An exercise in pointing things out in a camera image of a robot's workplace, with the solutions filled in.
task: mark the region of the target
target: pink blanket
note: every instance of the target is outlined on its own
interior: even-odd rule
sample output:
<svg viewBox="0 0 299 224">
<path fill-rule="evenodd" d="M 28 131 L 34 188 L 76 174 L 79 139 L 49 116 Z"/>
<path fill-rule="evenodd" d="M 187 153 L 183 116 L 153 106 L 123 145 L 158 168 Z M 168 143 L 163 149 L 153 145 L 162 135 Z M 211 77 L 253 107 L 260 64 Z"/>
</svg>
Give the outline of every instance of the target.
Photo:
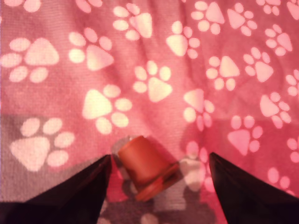
<svg viewBox="0 0 299 224">
<path fill-rule="evenodd" d="M 138 203 L 114 163 L 101 224 L 226 223 L 210 152 L 299 195 L 299 1 L 3 0 L 0 26 L 2 201 L 128 135 L 184 179 Z"/>
</svg>

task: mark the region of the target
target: fabric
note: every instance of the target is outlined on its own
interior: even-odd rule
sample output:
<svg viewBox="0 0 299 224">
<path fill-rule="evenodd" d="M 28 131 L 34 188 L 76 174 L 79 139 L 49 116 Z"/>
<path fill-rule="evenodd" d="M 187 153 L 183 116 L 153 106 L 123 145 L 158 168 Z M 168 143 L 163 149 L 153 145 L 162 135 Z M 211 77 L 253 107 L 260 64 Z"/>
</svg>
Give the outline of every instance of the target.
<svg viewBox="0 0 299 224">
<path fill-rule="evenodd" d="M 25 201 L 144 135 L 184 179 L 99 223 L 226 223 L 208 154 L 299 194 L 295 0 L 2 0 L 1 199 Z"/>
</svg>

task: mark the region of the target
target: paw print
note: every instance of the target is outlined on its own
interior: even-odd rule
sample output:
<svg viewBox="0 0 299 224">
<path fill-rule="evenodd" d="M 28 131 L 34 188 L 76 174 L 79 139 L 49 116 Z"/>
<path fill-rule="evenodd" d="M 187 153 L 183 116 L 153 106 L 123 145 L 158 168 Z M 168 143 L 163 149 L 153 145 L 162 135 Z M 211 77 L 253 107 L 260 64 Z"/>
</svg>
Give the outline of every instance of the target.
<svg viewBox="0 0 299 224">
<path fill-rule="evenodd" d="M 69 159 L 69 155 L 64 149 L 75 140 L 75 135 L 72 132 L 61 131 L 63 122 L 59 118 L 47 120 L 41 131 L 38 132 L 40 124 L 38 118 L 25 120 L 20 128 L 24 138 L 18 139 L 10 145 L 12 155 L 31 172 L 39 171 L 45 161 L 50 167 L 64 165 Z"/>
<path fill-rule="evenodd" d="M 193 48 L 198 48 L 200 41 L 192 37 L 192 29 L 190 27 L 184 27 L 183 29 L 183 25 L 180 21 L 175 21 L 171 29 L 174 35 L 169 36 L 166 39 L 166 43 L 172 52 L 177 56 L 184 56 L 187 52 L 187 55 L 191 59 L 197 58 L 198 54 Z"/>
<path fill-rule="evenodd" d="M 195 141 L 187 144 L 186 157 L 180 161 L 180 169 L 190 190 L 198 191 L 204 185 L 207 191 L 215 192 L 207 150 L 204 147 L 199 150 Z"/>
<path fill-rule="evenodd" d="M 299 1 L 297 0 L 288 1 L 286 6 L 288 7 L 288 10 L 290 11 L 292 17 L 295 20 L 299 20 Z"/>
<path fill-rule="evenodd" d="M 220 25 L 224 23 L 224 17 L 222 12 L 216 2 L 212 2 L 209 6 L 204 1 L 197 1 L 195 3 L 195 8 L 198 11 L 191 13 L 191 17 L 194 20 L 199 20 L 198 29 L 202 32 L 206 32 L 209 29 L 211 33 L 217 35 L 220 33 Z"/>
<path fill-rule="evenodd" d="M 209 64 L 213 68 L 206 71 L 206 76 L 209 79 L 215 79 L 214 87 L 216 90 L 222 90 L 224 87 L 224 79 L 226 79 L 226 88 L 232 91 L 235 88 L 235 80 L 231 77 L 240 75 L 239 68 L 234 61 L 228 57 L 222 57 L 221 61 L 218 57 L 213 56 L 209 59 Z"/>
<path fill-rule="evenodd" d="M 278 6 L 280 6 L 280 0 L 256 0 L 259 6 L 263 6 L 263 11 L 266 14 L 273 13 L 274 15 L 279 15 Z"/>
<path fill-rule="evenodd" d="M 106 85 L 103 94 L 97 90 L 89 90 L 85 96 L 82 115 L 85 119 L 97 119 L 97 130 L 101 134 L 110 134 L 112 124 L 119 128 L 128 126 L 129 119 L 122 112 L 131 110 L 132 103 L 127 98 L 119 98 L 121 90 L 116 85 Z"/>
<path fill-rule="evenodd" d="M 204 127 L 212 126 L 212 118 L 210 113 L 215 110 L 212 102 L 204 100 L 204 92 L 201 89 L 195 89 L 184 95 L 184 101 L 190 106 L 184 110 L 184 119 L 192 123 L 196 120 L 197 128 L 202 132 Z"/>
<path fill-rule="evenodd" d="M 10 7 L 20 6 L 23 2 L 24 9 L 29 13 L 34 13 L 41 7 L 40 0 L 4 0 L 4 4 Z"/>
<path fill-rule="evenodd" d="M 140 35 L 144 38 L 150 38 L 153 33 L 151 15 L 149 13 L 140 13 L 140 8 L 132 3 L 127 3 L 126 7 L 127 9 L 117 6 L 113 9 L 113 13 L 119 18 L 128 18 L 129 23 L 135 30 L 128 30 L 129 23 L 124 19 L 114 21 L 113 27 L 119 31 L 128 30 L 126 38 L 131 41 L 139 40 Z"/>
<path fill-rule="evenodd" d="M 86 39 L 90 42 L 86 48 L 86 52 L 78 48 L 70 50 L 69 59 L 73 63 L 81 63 L 86 58 L 88 69 L 97 71 L 114 62 L 114 58 L 107 53 L 112 48 L 112 42 L 108 37 L 102 36 L 98 38 L 96 32 L 91 28 L 84 29 L 84 36 L 78 32 L 71 32 L 69 34 L 69 40 L 75 46 L 86 46 Z"/>
<path fill-rule="evenodd" d="M 30 73 L 30 81 L 40 83 L 49 73 L 45 66 L 54 65 L 59 61 L 58 52 L 44 38 L 38 38 L 33 43 L 26 38 L 16 38 L 9 43 L 9 47 L 13 53 L 1 57 L 1 66 L 13 68 L 9 75 L 11 82 L 20 82 Z M 28 66 L 33 66 L 34 69 L 29 72 Z"/>
<path fill-rule="evenodd" d="M 103 2 L 101 0 L 76 0 L 76 4 L 83 12 L 90 13 L 92 11 L 90 5 L 99 8 Z"/>
<path fill-rule="evenodd" d="M 290 107 L 287 103 L 280 100 L 280 94 L 273 92 L 270 98 L 267 95 L 262 95 L 260 101 L 261 112 L 265 117 L 271 117 L 276 128 L 282 128 L 283 122 L 289 124 L 291 117 L 287 113 Z"/>
<path fill-rule="evenodd" d="M 274 24 L 273 29 L 266 29 L 265 30 L 266 36 L 269 37 L 266 41 L 266 45 L 269 48 L 275 49 L 275 54 L 277 56 L 283 56 L 287 51 L 292 51 L 292 43 L 290 37 L 287 33 L 282 33 L 282 29 L 279 25 Z"/>
<path fill-rule="evenodd" d="M 285 77 L 288 84 L 291 86 L 288 88 L 288 93 L 290 96 L 299 96 L 299 71 L 294 70 L 294 75 L 287 75 Z"/>
<path fill-rule="evenodd" d="M 289 138 L 286 143 L 289 149 L 293 150 L 293 152 L 290 155 L 291 161 L 294 163 L 298 163 L 299 162 L 299 136 L 297 141 L 296 139 Z"/>
<path fill-rule="evenodd" d="M 272 76 L 274 70 L 268 65 L 270 57 L 266 52 L 261 53 L 259 49 L 253 47 L 251 48 L 251 55 L 245 54 L 243 59 L 247 64 L 245 71 L 249 76 L 256 75 L 258 81 L 261 83 L 267 81 Z"/>
<path fill-rule="evenodd" d="M 254 126 L 255 120 L 251 116 L 245 117 L 243 124 L 245 128 L 240 129 L 242 126 L 240 116 L 232 117 L 231 127 L 235 131 L 228 133 L 228 140 L 242 155 L 246 156 L 248 149 L 253 153 L 259 150 L 258 139 L 262 136 L 263 129 L 261 126 Z"/>
<path fill-rule="evenodd" d="M 159 78 L 155 77 L 158 73 L 157 64 L 154 61 L 147 62 L 147 72 L 141 67 L 135 67 L 135 76 L 138 79 L 133 85 L 133 89 L 138 93 L 148 91 L 150 101 L 157 103 L 172 93 L 172 86 L 166 83 L 171 77 L 171 70 L 167 66 L 159 69 Z"/>
<path fill-rule="evenodd" d="M 295 196 L 294 192 L 289 190 L 291 183 L 290 178 L 288 176 L 282 176 L 280 178 L 280 174 L 275 167 L 272 167 L 268 170 L 268 180 L 274 187 L 280 188 L 290 195 Z"/>
<path fill-rule="evenodd" d="M 238 29 L 241 27 L 241 33 L 243 33 L 245 36 L 251 36 L 251 30 L 257 29 L 257 24 L 251 20 L 253 18 L 253 12 L 243 12 L 244 7 L 241 3 L 236 3 L 234 10 L 228 9 L 229 23 L 233 29 Z"/>
</svg>

